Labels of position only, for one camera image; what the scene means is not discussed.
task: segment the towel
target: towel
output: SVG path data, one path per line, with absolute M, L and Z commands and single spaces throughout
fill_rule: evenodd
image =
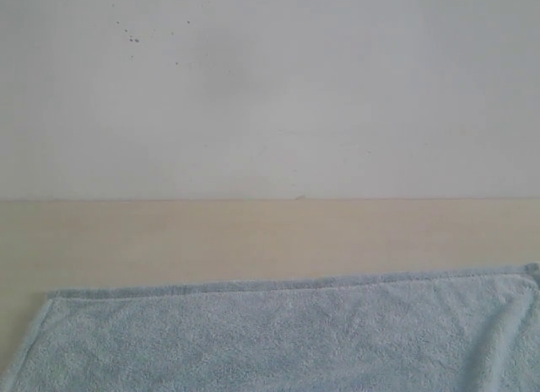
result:
M 27 391 L 539 391 L 539 264 L 51 293 Z

